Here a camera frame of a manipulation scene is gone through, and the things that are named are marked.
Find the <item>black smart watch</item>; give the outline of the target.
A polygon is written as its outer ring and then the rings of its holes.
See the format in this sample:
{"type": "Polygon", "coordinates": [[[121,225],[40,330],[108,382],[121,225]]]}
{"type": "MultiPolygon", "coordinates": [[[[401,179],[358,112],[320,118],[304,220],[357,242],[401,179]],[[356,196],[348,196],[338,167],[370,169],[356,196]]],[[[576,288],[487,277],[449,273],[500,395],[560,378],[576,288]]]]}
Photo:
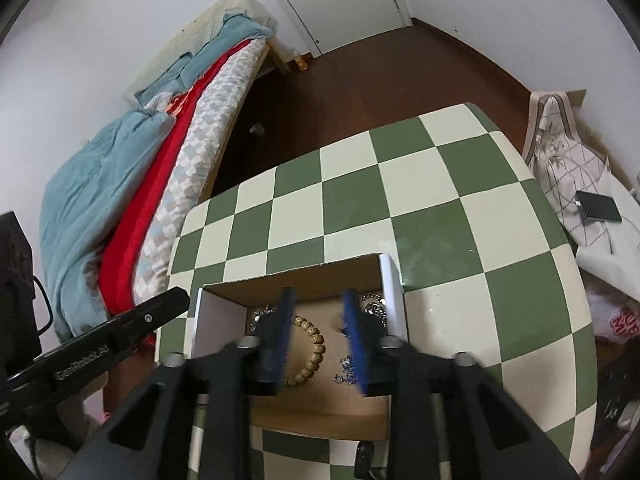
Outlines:
{"type": "Polygon", "coordinates": [[[373,480],[372,460],[374,444],[372,441],[360,441],[356,449],[354,477],[358,480],[373,480]]]}

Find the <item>white cardboard box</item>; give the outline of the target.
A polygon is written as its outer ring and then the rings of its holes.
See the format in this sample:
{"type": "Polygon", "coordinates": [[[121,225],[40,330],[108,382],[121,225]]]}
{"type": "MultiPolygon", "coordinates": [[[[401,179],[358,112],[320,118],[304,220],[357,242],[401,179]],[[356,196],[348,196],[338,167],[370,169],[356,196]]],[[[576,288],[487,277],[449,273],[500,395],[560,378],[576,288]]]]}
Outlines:
{"type": "Polygon", "coordinates": [[[343,360],[352,355],[344,326],[344,290],[383,297],[387,329],[408,336],[399,272],[387,254],[370,254],[320,263],[198,288],[190,355],[208,356],[228,342],[250,333],[259,310],[275,307],[283,289],[295,292],[294,312],[314,326],[323,340],[317,344],[306,330],[293,326],[284,364],[285,378],[299,374],[312,352],[322,349],[318,370],[304,384],[284,385],[276,396],[254,396],[250,421],[257,427],[333,440],[384,440],[388,435],[390,401],[367,398],[353,382],[340,384],[343,360]]]}

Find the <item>green white checkered tablecloth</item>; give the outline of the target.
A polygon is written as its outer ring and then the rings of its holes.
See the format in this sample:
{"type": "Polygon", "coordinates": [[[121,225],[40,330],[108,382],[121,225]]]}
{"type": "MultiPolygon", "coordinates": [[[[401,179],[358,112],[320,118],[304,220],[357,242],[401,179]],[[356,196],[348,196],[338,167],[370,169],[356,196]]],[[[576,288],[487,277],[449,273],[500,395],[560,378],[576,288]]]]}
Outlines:
{"type": "Polygon", "coordinates": [[[168,276],[196,294],[374,252],[397,266],[410,342],[475,354],[583,471],[597,364],[582,278],[538,182],[475,105],[349,136],[196,206],[168,276]]]}

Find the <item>red bed sheet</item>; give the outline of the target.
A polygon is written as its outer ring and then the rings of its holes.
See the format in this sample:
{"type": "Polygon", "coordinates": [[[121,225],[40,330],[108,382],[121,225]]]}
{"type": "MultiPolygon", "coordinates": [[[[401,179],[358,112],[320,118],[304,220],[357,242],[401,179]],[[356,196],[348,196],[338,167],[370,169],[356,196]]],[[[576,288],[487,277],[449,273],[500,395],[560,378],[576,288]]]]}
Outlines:
{"type": "Polygon", "coordinates": [[[126,203],[126,208],[102,254],[99,290],[109,315],[115,316],[134,307],[132,283],[141,247],[171,171],[174,170],[198,99],[222,69],[224,63],[248,44],[250,40],[245,39],[218,56],[214,62],[206,66],[206,72],[189,89],[166,100],[163,109],[168,111],[170,117],[175,118],[175,125],[144,174],[141,183],[134,190],[134,195],[126,203]]]}

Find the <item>blue duvet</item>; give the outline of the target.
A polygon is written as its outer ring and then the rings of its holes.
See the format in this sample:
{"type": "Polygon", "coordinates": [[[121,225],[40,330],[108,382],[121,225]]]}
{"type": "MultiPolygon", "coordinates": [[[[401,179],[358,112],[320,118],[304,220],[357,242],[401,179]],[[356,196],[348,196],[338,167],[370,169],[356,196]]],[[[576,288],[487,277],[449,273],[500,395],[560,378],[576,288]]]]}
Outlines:
{"type": "Polygon", "coordinates": [[[107,320],[98,291],[104,240],[119,222],[175,117],[138,108],[104,126],[48,181],[39,246],[59,342],[107,320]]]}

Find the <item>white red plastic bag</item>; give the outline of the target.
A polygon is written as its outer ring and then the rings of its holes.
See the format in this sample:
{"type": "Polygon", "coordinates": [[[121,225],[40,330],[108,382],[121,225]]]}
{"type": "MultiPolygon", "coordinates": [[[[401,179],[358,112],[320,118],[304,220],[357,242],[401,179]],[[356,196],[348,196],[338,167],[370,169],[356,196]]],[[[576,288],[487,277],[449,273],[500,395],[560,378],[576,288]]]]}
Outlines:
{"type": "Polygon", "coordinates": [[[586,291],[593,333],[612,344],[626,344],[639,336],[639,304],[622,292],[608,288],[586,291]]]}

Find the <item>white paper sheet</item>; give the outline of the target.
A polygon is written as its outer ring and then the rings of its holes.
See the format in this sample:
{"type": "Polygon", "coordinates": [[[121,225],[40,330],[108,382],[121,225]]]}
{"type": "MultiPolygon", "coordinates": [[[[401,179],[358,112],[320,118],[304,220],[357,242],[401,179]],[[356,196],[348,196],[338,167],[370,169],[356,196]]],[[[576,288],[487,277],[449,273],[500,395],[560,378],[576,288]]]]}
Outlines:
{"type": "Polygon", "coordinates": [[[639,203],[608,167],[597,180],[596,191],[612,197],[622,221],[596,223],[603,234],[578,247],[578,266],[639,301],[639,203]]]}

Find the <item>checkered mattress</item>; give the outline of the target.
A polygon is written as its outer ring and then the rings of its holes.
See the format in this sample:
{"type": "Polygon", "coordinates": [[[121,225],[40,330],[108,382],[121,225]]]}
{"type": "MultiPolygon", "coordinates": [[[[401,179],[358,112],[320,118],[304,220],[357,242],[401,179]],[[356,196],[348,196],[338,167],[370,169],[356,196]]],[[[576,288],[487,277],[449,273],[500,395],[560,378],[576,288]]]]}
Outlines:
{"type": "Polygon", "coordinates": [[[171,248],[186,214],[200,201],[209,173],[221,159],[232,116],[250,88],[266,47],[264,38],[240,44],[198,98],[189,103],[192,110],[186,121],[186,137],[169,171],[131,274],[131,299],[135,306],[167,288],[171,248]]]}

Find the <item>black smartphone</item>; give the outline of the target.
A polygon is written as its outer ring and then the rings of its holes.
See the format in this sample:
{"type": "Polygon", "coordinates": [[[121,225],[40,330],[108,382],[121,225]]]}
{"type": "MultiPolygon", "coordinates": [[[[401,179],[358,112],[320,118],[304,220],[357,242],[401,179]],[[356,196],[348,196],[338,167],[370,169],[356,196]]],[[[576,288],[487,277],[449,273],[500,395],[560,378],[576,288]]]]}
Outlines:
{"type": "Polygon", "coordinates": [[[623,221],[615,200],[611,196],[577,191],[575,202],[582,218],[589,221],[620,223],[623,221]]]}

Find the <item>beige patterned tote bag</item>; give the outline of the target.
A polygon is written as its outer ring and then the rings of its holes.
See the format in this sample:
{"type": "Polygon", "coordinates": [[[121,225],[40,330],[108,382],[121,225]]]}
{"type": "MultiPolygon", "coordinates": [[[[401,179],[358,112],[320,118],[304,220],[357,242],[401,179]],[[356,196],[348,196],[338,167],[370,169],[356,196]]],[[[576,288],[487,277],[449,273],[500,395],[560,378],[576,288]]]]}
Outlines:
{"type": "Polygon", "coordinates": [[[564,92],[537,91],[530,95],[528,126],[522,151],[556,218],[578,246],[597,240],[603,230],[582,218],[577,191],[597,193],[597,180],[606,157],[588,148],[578,134],[576,118],[564,92]]]}

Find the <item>orange bottle on floor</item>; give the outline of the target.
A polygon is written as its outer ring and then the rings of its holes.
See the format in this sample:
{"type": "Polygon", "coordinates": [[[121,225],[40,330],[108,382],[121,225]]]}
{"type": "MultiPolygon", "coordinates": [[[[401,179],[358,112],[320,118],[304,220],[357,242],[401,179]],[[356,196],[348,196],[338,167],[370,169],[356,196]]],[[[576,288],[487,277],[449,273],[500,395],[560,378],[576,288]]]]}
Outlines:
{"type": "Polygon", "coordinates": [[[305,61],[303,55],[301,55],[297,50],[293,51],[293,58],[295,60],[295,63],[297,65],[297,68],[301,71],[304,72],[305,70],[308,70],[308,64],[305,61]]]}

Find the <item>blue pillow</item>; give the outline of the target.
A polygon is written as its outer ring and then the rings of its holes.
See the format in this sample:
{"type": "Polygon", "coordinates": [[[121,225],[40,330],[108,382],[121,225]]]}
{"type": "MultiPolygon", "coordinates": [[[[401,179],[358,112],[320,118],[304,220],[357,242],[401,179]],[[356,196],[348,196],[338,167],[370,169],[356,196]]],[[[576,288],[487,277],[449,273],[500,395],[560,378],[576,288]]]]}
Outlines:
{"type": "Polygon", "coordinates": [[[210,66],[225,53],[247,39],[271,38],[273,28],[259,24],[245,13],[227,13],[220,32],[206,42],[198,52],[183,53],[152,84],[134,94],[140,106],[145,107],[154,96],[169,92],[172,96],[188,91],[210,66]]]}

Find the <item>cream headboard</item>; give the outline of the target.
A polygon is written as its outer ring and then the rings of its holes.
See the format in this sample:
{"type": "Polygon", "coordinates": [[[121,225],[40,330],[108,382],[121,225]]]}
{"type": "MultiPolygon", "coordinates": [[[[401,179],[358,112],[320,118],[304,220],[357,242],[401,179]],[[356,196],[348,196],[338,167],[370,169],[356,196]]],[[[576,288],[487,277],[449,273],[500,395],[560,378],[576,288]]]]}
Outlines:
{"type": "Polygon", "coordinates": [[[186,24],[177,35],[165,44],[137,78],[124,92],[124,98],[132,106],[138,101],[137,92],[149,87],[169,66],[186,52],[195,54],[207,41],[213,39],[222,29],[224,18],[234,12],[244,13],[259,25],[266,26],[272,32],[277,30],[276,18],[258,0],[218,0],[204,10],[192,22],[186,24]]]}

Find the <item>wooden bed frame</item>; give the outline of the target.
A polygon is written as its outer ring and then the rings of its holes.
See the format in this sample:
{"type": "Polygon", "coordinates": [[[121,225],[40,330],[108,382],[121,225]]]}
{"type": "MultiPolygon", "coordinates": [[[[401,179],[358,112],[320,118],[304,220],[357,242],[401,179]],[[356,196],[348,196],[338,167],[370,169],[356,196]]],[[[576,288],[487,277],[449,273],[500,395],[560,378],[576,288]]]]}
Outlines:
{"type": "Polygon", "coordinates": [[[262,66],[264,64],[267,64],[267,72],[270,71],[270,68],[278,70],[281,74],[285,75],[291,71],[290,66],[288,66],[288,62],[286,62],[285,59],[282,58],[281,53],[278,51],[276,45],[274,44],[274,41],[271,39],[266,40],[262,44],[262,50],[257,52],[252,57],[252,60],[252,68],[247,73],[246,79],[241,84],[238,92],[236,92],[236,94],[238,95],[238,99],[233,103],[232,110],[230,110],[230,113],[228,114],[229,120],[221,130],[221,137],[218,148],[216,149],[212,163],[208,166],[206,180],[203,184],[201,193],[198,196],[198,201],[200,203],[205,202],[209,199],[209,196],[212,195],[213,187],[222,161],[222,156],[224,156],[224,151],[227,148],[232,130],[235,126],[236,121],[238,120],[240,111],[242,110],[242,106],[244,105],[244,102],[248,96],[248,92],[250,92],[250,88],[252,88],[252,84],[254,84],[255,80],[259,77],[262,66]]]}

